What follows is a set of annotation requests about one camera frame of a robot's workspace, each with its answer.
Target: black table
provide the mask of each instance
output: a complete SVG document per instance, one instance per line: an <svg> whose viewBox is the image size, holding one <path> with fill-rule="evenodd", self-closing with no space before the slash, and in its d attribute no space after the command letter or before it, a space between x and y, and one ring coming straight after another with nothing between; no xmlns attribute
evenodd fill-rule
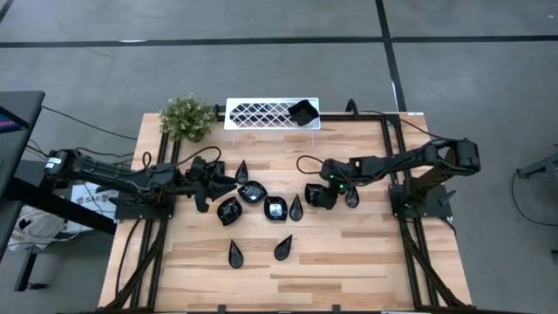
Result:
<svg viewBox="0 0 558 314"><path fill-rule="evenodd" d="M112 219L83 208L14 176L41 112L44 92L0 92L0 106L29 123L29 129L0 133L0 260L23 204L114 235Z"/></svg>

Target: black clamp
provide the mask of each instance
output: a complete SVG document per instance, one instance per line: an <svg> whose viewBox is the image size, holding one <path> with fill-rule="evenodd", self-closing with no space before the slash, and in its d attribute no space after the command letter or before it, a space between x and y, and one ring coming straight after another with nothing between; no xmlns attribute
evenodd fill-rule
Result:
<svg viewBox="0 0 558 314"><path fill-rule="evenodd" d="M345 107L345 112L346 113L352 113L353 118L358 117L358 107L357 107L357 103L355 102L354 99L349 99L349 102L347 103L347 106Z"/></svg>

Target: gray carpet floor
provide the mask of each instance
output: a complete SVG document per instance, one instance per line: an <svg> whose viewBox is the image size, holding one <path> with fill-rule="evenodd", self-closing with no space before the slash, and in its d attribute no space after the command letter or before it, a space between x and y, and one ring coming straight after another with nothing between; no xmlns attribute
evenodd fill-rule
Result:
<svg viewBox="0 0 558 314"><path fill-rule="evenodd" d="M558 34L552 0L384 2L392 36ZM369 0L15 0L0 23L0 42L380 35ZM457 190L454 223L473 302L554 313L558 265L550 250L558 249L558 229L518 214L510 180L516 168L558 151L558 42L394 44L394 51L407 109L425 112L432 132L480 147L482 171L447 183ZM381 43L0 48L0 90L37 89L46 106L132 136L143 113L190 92L210 104L309 96L329 111L349 98L361 110L396 110ZM32 139L44 150L124 154L135 146L49 112ZM517 181L518 203L534 219L558 223L556 188L546 175ZM8 252L0 263L3 312L93 309L111 240L88 236L39 256L31 279L51 287L25 293L13 292L23 255Z"/></svg>

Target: black floor line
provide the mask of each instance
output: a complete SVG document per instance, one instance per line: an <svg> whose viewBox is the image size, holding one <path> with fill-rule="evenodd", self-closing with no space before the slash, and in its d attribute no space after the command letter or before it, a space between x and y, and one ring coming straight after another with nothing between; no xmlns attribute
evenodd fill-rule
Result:
<svg viewBox="0 0 558 314"><path fill-rule="evenodd" d="M401 78L399 77L398 64L395 60L395 52L393 51L393 44L391 43L390 28L387 23L384 2L382 0L376 0L376 9L378 10L378 18L380 21L380 27L382 28L382 39L384 39L385 56L387 57L387 65L390 70L393 92L395 93L395 105L397 111L406 112L407 105L405 104L405 97L403 96L403 87L401 86Z"/></svg>
<svg viewBox="0 0 558 314"><path fill-rule="evenodd" d="M558 35L394 37L393 43L513 43L558 41Z"/></svg>
<svg viewBox="0 0 558 314"><path fill-rule="evenodd" d="M2 9L0 10L0 23L2 23L3 18L6 16L6 14L8 14L8 10L10 9L13 2L14 0L8 0L6 1L6 3L3 4Z"/></svg>
<svg viewBox="0 0 558 314"><path fill-rule="evenodd" d="M156 39L156 40L98 40L61 42L3 42L0 48L92 48L196 46L239 44L365 44L381 43L380 37L294 37L294 38L215 38L215 39Z"/></svg>
<svg viewBox="0 0 558 314"><path fill-rule="evenodd" d="M513 43L558 41L558 35L526 36L457 36L457 37L300 37L300 38L202 38L148 40L85 40L3 42L0 48L100 48L100 47L164 47L243 44L405 44L405 43Z"/></svg>

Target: black bowl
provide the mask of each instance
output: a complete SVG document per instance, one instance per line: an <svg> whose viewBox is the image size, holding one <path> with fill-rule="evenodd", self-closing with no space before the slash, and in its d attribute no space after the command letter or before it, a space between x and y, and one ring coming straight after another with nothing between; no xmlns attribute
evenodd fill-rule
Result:
<svg viewBox="0 0 558 314"><path fill-rule="evenodd" d="M263 212L269 220L286 221L289 208L287 202L278 196L267 196L263 202Z"/></svg>
<svg viewBox="0 0 558 314"><path fill-rule="evenodd" d="M247 203L257 204L268 195L268 191L262 184L256 181L248 181L238 189L238 195Z"/></svg>
<svg viewBox="0 0 558 314"><path fill-rule="evenodd" d="M217 216L221 220L223 226L236 222L242 215L242 205L236 200L236 197L227 198L217 209Z"/></svg>

